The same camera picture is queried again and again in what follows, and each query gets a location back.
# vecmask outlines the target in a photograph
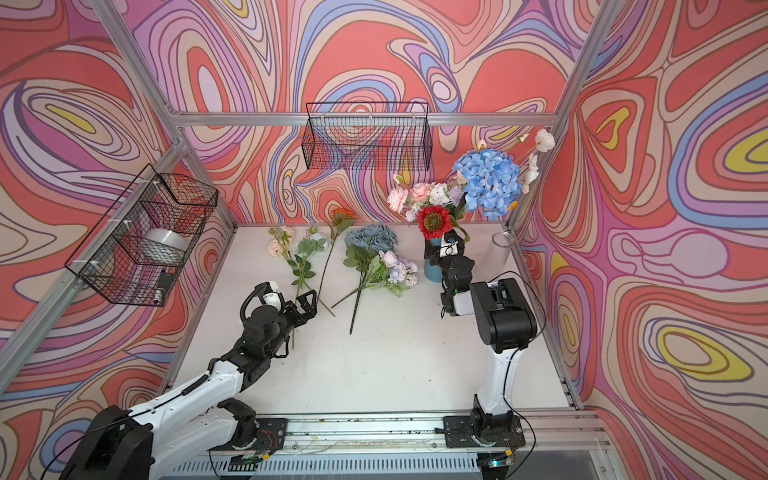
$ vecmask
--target colorful backdrop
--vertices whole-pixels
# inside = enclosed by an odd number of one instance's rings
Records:
[[[630,0],[516,231],[632,478],[768,477],[768,4]]]
[[[0,2],[0,348],[169,144],[84,3]],[[0,396],[0,479],[40,478],[96,412],[155,396],[225,232],[209,221],[163,309],[81,292]]]
[[[427,101],[435,112],[552,112],[598,3],[347,0],[118,2],[172,108],[305,111],[309,101]],[[521,127],[433,130],[442,180],[484,137]],[[306,172],[300,127],[191,127],[187,134],[236,222],[363,220],[386,208],[392,172]]]

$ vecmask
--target metal wire basket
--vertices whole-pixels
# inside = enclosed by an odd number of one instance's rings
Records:
[[[312,102],[306,104],[301,148],[310,170],[429,170],[429,104]]]
[[[110,303],[163,306],[218,196],[215,187],[186,175],[155,172],[125,217],[112,220],[118,225],[96,252],[73,262],[78,246],[65,266]]]

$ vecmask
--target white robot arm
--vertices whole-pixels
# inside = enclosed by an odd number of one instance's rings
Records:
[[[254,298],[261,306],[246,316]],[[278,352],[290,333],[316,315],[314,290],[296,301],[302,310],[285,302],[274,282],[256,286],[240,308],[243,335],[232,350],[212,359],[196,379],[156,399],[99,412],[60,478],[158,480],[213,447],[249,448],[257,436],[255,412],[233,397],[253,385],[272,358],[287,356],[287,350]]]

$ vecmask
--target black cable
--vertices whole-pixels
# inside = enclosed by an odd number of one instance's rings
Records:
[[[507,270],[506,272],[500,273],[499,275],[493,277],[493,280],[491,280],[491,282],[495,281],[500,276],[505,275],[506,273],[513,273],[518,276],[520,281],[523,282],[523,284],[525,285],[525,288],[528,289],[528,293],[530,293],[531,296],[534,298],[534,300],[536,300],[536,303],[538,303],[538,307],[544,313],[544,325],[541,326],[541,330],[539,330],[538,333],[534,335],[534,337],[530,340],[531,342],[533,342],[538,338],[539,335],[541,335],[544,332],[544,329],[547,328],[547,325],[549,324],[549,322],[547,321],[547,309],[544,308],[544,305],[541,303],[541,300],[538,299],[538,295],[536,295],[536,290],[534,290],[531,284],[526,282],[525,279],[522,277],[522,275],[520,273],[515,272],[514,270]]]
[[[520,462],[518,464],[518,466],[515,467],[515,470],[512,470],[509,474],[507,474],[507,476],[504,477],[505,480],[507,478],[511,477],[516,471],[518,471],[520,469],[520,467],[523,466],[525,461],[528,460],[528,457],[531,456],[531,453],[533,453],[533,449],[536,448],[536,431],[531,426],[531,423],[528,421],[528,419],[526,419],[523,415],[521,415],[520,412],[518,412],[517,410],[513,409],[512,406],[509,405],[509,402],[507,402],[507,377],[509,377],[509,369],[512,366],[512,359],[514,359],[515,355],[517,355],[519,351],[520,351],[520,349],[515,350],[512,353],[512,355],[509,357],[509,363],[507,363],[507,372],[504,375],[504,385],[502,386],[502,398],[504,399],[504,403],[507,404],[507,407],[509,407],[509,409],[512,411],[512,413],[514,413],[515,415],[517,415],[521,419],[525,420],[525,423],[528,424],[528,428],[531,430],[531,433],[533,434],[533,446],[531,447],[531,450],[528,451],[528,454],[525,456],[525,458],[522,460],[522,462]]]
[[[80,442],[82,439],[84,439],[85,437],[89,436],[91,433],[94,433],[94,432],[98,432],[99,430],[108,429],[108,428],[110,428],[110,427],[113,427],[113,426],[115,426],[115,425],[119,425],[119,424],[121,424],[122,422],[126,422],[128,419],[132,419],[132,418],[134,418],[134,417],[138,417],[139,415],[143,415],[144,413],[149,413],[149,412],[151,412],[152,410],[156,410],[156,409],[159,409],[161,406],[165,405],[166,403],[172,402],[173,400],[175,400],[175,399],[179,398],[181,395],[182,395],[182,393],[181,393],[181,392],[179,392],[179,393],[178,393],[178,394],[176,394],[175,396],[173,396],[173,397],[169,398],[169,399],[168,399],[168,400],[166,400],[165,402],[162,402],[162,403],[161,403],[160,405],[158,405],[158,406],[152,407],[152,408],[151,408],[151,409],[149,409],[149,410],[144,410],[143,412],[140,412],[140,413],[136,413],[136,414],[134,414],[134,415],[129,415],[129,416],[125,417],[124,419],[120,419],[120,420],[116,420],[116,421],[114,421],[114,422],[112,422],[112,423],[108,423],[107,425],[104,425],[103,427],[99,427],[99,428],[97,428],[97,429],[93,429],[93,430],[91,430],[90,432],[86,432],[85,434],[81,435],[80,437],[77,437],[75,440],[73,440],[73,441],[72,441],[72,443],[70,443],[69,445],[65,446],[65,447],[64,447],[64,448],[63,448],[63,449],[62,449],[62,450],[61,450],[61,451],[60,451],[58,454],[56,454],[56,456],[53,458],[53,460],[51,460],[51,461],[48,463],[48,466],[46,466],[46,467],[45,467],[45,470],[43,470],[43,474],[42,474],[42,475],[40,475],[40,480],[43,480],[43,478],[45,478],[45,473],[46,473],[46,472],[47,472],[47,471],[48,471],[48,470],[51,468],[51,465],[53,465],[53,463],[54,463],[54,462],[55,462],[55,461],[56,461],[56,460],[57,460],[57,459],[58,459],[58,458],[61,456],[61,454],[62,454],[62,453],[64,453],[64,452],[66,452],[67,450],[69,450],[69,449],[70,449],[70,447],[72,447],[72,446],[73,446],[75,443],[77,443],[77,442]]]
[[[208,459],[210,460],[210,467],[214,471],[214,475],[216,475],[216,478],[221,480],[221,477],[219,476],[219,472],[216,471],[216,466],[214,465],[214,459],[210,456],[210,450],[208,450]]]

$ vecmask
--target red sunflower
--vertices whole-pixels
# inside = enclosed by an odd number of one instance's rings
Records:
[[[451,214],[447,208],[439,205],[422,208],[416,221],[419,222],[419,229],[427,240],[442,238],[443,235],[453,230]]]

